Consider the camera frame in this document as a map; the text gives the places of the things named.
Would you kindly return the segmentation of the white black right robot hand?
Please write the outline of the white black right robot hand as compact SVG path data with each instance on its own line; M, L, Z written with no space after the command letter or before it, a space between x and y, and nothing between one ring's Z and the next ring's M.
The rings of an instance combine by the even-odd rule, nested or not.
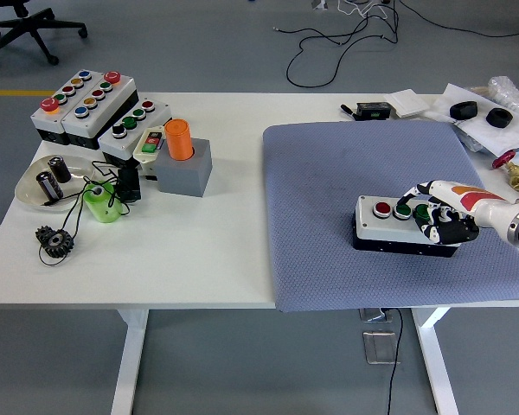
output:
M514 223L519 205L499 195L458 182L430 181L412 187L396 205L405 205L418 195L428 195L429 201L426 210L413 217L419 230L435 244L474 240L480 227L492 227L502 239L519 244Z

